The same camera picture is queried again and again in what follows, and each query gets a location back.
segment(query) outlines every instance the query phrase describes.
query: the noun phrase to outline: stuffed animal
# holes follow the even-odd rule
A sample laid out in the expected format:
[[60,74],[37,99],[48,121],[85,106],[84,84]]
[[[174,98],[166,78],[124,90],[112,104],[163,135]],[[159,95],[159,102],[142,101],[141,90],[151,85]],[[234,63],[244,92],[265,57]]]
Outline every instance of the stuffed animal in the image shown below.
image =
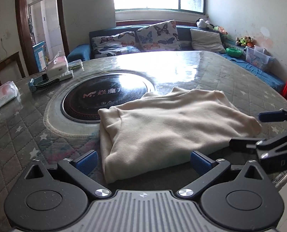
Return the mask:
[[215,26],[213,30],[221,32],[223,35],[228,35],[227,31],[225,31],[225,29],[221,26]]
[[204,21],[202,18],[198,19],[196,21],[197,27],[200,29],[205,29],[205,30],[213,30],[214,26],[213,24],[210,24],[209,21]]
[[210,24],[209,21],[205,21],[205,23],[207,24],[208,29],[213,30],[214,26],[212,24]]
[[254,44],[253,44],[254,38],[249,37],[249,36],[245,36],[243,38],[236,38],[236,45],[241,46],[241,47],[246,47],[249,46],[251,48],[254,48]]
[[207,28],[207,23],[202,19],[200,18],[197,22],[197,27],[200,28],[200,29],[206,29]]

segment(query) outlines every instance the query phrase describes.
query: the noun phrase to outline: cream sweater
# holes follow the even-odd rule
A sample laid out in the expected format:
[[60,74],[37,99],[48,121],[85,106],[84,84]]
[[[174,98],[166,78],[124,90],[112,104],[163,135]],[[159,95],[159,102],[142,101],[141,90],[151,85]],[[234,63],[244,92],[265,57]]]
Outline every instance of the cream sweater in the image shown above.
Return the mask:
[[160,96],[100,109],[100,148],[107,183],[188,162],[198,150],[210,154],[232,137],[253,137],[261,125],[221,91],[175,87]]

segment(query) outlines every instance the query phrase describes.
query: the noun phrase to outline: black cooktop surface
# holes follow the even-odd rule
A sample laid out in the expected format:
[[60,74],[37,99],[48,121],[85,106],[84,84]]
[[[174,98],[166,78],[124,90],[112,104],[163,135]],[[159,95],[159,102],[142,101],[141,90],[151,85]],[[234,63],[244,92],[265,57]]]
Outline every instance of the black cooktop surface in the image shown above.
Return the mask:
[[99,122],[99,109],[139,99],[152,88],[148,80],[135,74],[104,74],[73,88],[62,101],[61,110],[77,122]]

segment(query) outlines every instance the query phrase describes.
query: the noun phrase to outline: black circular joint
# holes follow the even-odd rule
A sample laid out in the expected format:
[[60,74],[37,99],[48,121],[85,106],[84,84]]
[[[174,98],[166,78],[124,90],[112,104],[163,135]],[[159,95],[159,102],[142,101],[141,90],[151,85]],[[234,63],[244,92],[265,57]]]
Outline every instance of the black circular joint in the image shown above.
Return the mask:
[[62,202],[62,196],[51,190],[40,190],[30,194],[26,199],[26,204],[39,211],[56,208]]
[[83,190],[43,179],[35,183],[24,179],[20,187],[9,193],[4,210],[13,227],[22,231],[56,231],[72,224],[86,211],[88,199]]
[[257,209],[262,204],[262,199],[258,194],[246,190],[231,192],[226,200],[230,206],[239,210]]
[[284,204],[263,180],[234,180],[203,192],[200,206],[208,219],[231,231],[262,231],[276,226]]
[[75,86],[63,99],[65,117],[81,123],[100,121],[98,110],[141,98],[154,90],[145,78],[132,73],[107,73]]

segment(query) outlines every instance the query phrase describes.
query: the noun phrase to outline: doorway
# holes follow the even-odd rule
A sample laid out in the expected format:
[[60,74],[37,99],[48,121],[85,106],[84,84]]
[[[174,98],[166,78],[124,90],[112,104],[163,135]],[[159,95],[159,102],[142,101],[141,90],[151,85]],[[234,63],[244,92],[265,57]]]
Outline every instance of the doorway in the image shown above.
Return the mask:
[[29,75],[39,72],[59,51],[61,55],[69,54],[62,0],[15,0],[15,5],[19,39]]

